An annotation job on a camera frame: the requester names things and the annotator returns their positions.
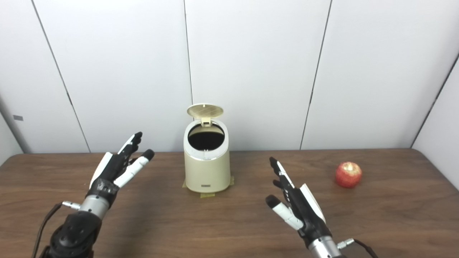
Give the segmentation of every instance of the cable connector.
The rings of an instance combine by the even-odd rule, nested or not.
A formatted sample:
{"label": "cable connector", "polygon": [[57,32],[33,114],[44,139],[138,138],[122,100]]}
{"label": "cable connector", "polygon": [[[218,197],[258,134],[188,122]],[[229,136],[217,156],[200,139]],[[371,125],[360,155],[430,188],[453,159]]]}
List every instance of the cable connector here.
{"label": "cable connector", "polygon": [[341,250],[345,247],[347,247],[348,245],[354,243],[354,239],[353,238],[349,238],[349,239],[346,239],[344,241],[341,241],[339,243],[336,244],[336,247]]}
{"label": "cable connector", "polygon": [[70,208],[72,208],[74,210],[79,210],[80,207],[81,207],[81,204],[75,203],[75,202],[69,202],[69,201],[63,201],[62,205],[70,207]]}

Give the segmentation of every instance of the trash can lid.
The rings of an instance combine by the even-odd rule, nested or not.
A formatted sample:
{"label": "trash can lid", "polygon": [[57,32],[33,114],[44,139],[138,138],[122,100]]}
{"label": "trash can lid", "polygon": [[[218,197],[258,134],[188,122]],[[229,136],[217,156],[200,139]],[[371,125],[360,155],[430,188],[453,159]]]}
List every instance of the trash can lid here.
{"label": "trash can lid", "polygon": [[223,114],[223,109],[216,105],[200,103],[190,106],[187,113],[194,118],[217,118]]}

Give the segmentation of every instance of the robotic hand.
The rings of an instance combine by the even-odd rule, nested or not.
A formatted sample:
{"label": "robotic hand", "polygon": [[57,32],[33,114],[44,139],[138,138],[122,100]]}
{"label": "robotic hand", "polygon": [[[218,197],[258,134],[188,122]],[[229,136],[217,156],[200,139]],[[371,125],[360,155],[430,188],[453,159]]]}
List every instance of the robotic hand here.
{"label": "robotic hand", "polygon": [[269,161],[274,173],[279,176],[279,180],[274,180],[273,184],[282,190],[290,207],[274,195],[266,197],[267,205],[298,232],[314,258],[346,258],[333,242],[324,215],[308,186],[303,184],[296,188],[280,162],[273,157]]}
{"label": "robotic hand", "polygon": [[50,211],[43,222],[32,258],[38,249],[41,232],[46,221],[61,205],[78,210],[67,216],[63,225],[57,228],[40,258],[92,258],[92,246],[102,226],[102,220],[116,199],[118,190],[129,182],[155,155],[152,150],[131,159],[139,148],[142,133],[131,136],[117,154],[107,152],[97,166],[89,191],[82,204],[62,202]]}

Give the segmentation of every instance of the lid hinge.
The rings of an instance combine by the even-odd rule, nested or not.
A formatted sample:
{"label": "lid hinge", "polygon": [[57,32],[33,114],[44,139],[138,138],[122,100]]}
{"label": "lid hinge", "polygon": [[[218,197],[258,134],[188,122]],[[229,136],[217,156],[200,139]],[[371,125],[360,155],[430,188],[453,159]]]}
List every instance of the lid hinge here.
{"label": "lid hinge", "polygon": [[201,118],[201,126],[203,127],[211,127],[212,122],[210,121],[210,118]]}

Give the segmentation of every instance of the wooden table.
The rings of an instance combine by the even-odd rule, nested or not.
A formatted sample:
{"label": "wooden table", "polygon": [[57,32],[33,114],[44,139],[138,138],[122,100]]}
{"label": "wooden table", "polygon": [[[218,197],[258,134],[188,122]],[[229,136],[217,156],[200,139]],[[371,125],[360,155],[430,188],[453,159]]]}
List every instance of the wooden table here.
{"label": "wooden table", "polygon": [[[103,154],[27,154],[0,168],[0,253],[29,257],[43,217],[57,202],[82,202]],[[181,152],[157,153],[119,193],[94,246],[96,258],[311,257],[296,232],[265,204],[279,159],[297,185],[306,182],[336,242],[349,237],[380,258],[459,257],[459,193],[419,152],[395,150],[235,151],[235,184],[215,197],[182,188]],[[355,189],[334,183],[338,163],[364,174]],[[61,208],[51,233],[73,212]],[[359,246],[349,258],[369,255]]]}

